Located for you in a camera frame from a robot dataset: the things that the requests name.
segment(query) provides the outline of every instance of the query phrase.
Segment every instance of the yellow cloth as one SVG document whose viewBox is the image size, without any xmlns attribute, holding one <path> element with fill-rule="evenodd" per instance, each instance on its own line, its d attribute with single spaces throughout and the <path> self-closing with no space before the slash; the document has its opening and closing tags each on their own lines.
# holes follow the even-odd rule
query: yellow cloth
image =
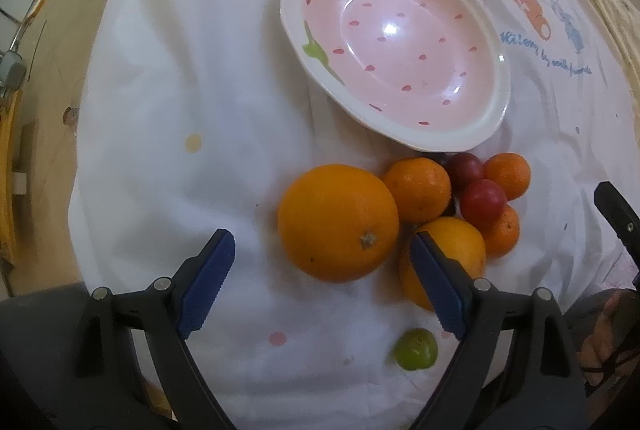
<svg viewBox="0 0 640 430">
<path fill-rule="evenodd" d="M 629 0 L 589 0 L 602 34 L 619 59 L 634 101 L 636 141 L 640 145 L 640 11 Z"/>
</svg>

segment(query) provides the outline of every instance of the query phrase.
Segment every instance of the green grape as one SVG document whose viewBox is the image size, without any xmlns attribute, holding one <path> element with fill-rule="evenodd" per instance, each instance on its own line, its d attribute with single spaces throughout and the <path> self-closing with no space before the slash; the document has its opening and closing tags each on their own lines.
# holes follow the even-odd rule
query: green grape
<svg viewBox="0 0 640 430">
<path fill-rule="evenodd" d="M 396 342 L 393 356 L 404 370 L 429 368 L 438 358 L 438 342 L 427 329 L 411 329 Z"/>
</svg>

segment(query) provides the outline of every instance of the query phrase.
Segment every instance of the pink rabbit drawing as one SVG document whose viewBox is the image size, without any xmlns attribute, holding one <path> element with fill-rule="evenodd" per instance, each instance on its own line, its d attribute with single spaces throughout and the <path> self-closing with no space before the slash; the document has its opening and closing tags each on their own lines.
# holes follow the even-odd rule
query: pink rabbit drawing
<svg viewBox="0 0 640 430">
<path fill-rule="evenodd" d="M 538 0 L 513 0 L 513 2 L 524 12 L 533 28 L 540 35 L 540 38 L 549 40 L 551 38 L 551 27 L 542 13 L 542 6 L 540 6 Z"/>
</svg>

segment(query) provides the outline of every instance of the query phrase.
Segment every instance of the large orange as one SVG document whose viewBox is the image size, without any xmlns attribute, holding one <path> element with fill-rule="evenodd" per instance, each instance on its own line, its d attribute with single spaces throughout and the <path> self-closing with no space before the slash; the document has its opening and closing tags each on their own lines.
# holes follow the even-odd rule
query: large orange
<svg viewBox="0 0 640 430">
<path fill-rule="evenodd" d="M 484 163 L 484 177 L 500 185 L 507 196 L 507 201 L 512 201 L 529 188 L 531 168 L 521 155 L 503 152 L 494 155 Z"/>
<path fill-rule="evenodd" d="M 439 217 L 418 228 L 417 232 L 428 232 L 445 257 L 462 264 L 472 279 L 484 274 L 484 240 L 478 229 L 466 221 L 456 217 Z M 433 305 L 414 271 L 414 266 L 411 265 L 409 244 L 403 248 L 400 255 L 400 283 L 404 294 L 412 302 L 433 311 Z"/>
<path fill-rule="evenodd" d="M 278 208 L 278 233 L 291 262 L 329 282 L 376 269 L 398 238 L 391 192 L 361 168 L 324 165 L 296 179 Z"/>
<path fill-rule="evenodd" d="M 400 220 L 421 225 L 446 210 L 451 199 L 447 171 L 426 157 L 396 161 L 382 178 L 391 190 Z"/>
<path fill-rule="evenodd" d="M 515 248 L 520 238 L 520 220 L 516 210 L 507 205 L 498 220 L 488 229 L 482 229 L 486 256 L 502 257 Z"/>
</svg>

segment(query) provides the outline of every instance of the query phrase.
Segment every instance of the strawberry patterned plate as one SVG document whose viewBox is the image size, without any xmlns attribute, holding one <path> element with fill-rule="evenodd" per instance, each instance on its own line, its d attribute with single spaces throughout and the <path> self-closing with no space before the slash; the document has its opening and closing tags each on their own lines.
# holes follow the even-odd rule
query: strawberry patterned plate
<svg viewBox="0 0 640 430">
<path fill-rule="evenodd" d="M 280 0 L 306 71 L 353 118 L 423 151 L 495 133 L 508 65 L 476 0 Z"/>
</svg>

